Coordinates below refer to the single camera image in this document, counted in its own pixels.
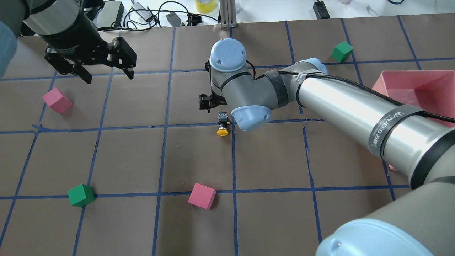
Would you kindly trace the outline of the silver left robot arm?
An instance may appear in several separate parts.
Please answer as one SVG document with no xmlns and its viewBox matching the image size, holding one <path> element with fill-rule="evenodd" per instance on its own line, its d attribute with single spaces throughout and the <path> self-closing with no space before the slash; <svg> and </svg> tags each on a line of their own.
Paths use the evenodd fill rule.
<svg viewBox="0 0 455 256">
<path fill-rule="evenodd" d="M 47 43 L 45 60 L 61 75 L 80 77 L 90 84 L 87 65 L 106 65 L 134 78 L 137 54 L 123 37 L 108 43 L 74 0 L 1 1 L 1 76 L 17 50 L 22 24 Z"/>
</svg>

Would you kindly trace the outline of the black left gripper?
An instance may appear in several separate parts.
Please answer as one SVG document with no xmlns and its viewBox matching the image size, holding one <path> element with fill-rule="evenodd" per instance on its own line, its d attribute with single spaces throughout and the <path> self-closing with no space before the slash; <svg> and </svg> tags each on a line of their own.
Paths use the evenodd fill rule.
<svg viewBox="0 0 455 256">
<path fill-rule="evenodd" d="M 86 65 L 106 65 L 122 70 L 128 79 L 134 79 L 137 54 L 126 40 L 117 36 L 110 43 L 103 40 L 91 21 L 75 21 L 68 29 L 57 34 L 46 34 L 45 60 L 60 75 L 74 75 L 85 83 L 92 83 Z"/>
</svg>

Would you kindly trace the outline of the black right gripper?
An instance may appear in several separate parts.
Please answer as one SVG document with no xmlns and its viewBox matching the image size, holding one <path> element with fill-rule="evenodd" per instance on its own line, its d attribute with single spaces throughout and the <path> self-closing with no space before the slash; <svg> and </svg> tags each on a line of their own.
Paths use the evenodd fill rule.
<svg viewBox="0 0 455 256">
<path fill-rule="evenodd" d="M 211 94 L 200 94 L 198 105 L 200 110 L 211 112 L 212 108 L 228 105 L 222 93 L 222 84 L 226 81 L 226 73 L 215 70 L 209 60 L 206 61 L 204 66 L 209 73 Z"/>
</svg>

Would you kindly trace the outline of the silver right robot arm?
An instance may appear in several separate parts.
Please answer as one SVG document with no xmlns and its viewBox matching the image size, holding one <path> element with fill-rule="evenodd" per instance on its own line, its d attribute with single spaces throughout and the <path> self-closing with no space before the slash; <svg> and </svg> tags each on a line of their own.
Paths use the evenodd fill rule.
<svg viewBox="0 0 455 256">
<path fill-rule="evenodd" d="M 294 101 L 408 177 L 411 192 L 342 225 L 317 256 L 454 255 L 454 128 L 436 123 L 441 116 L 328 75 L 316 58 L 257 79 L 246 63 L 238 40 L 214 43 L 206 63 L 212 94 L 200 96 L 199 108 L 228 105 L 238 127 L 252 131 Z"/>
</svg>

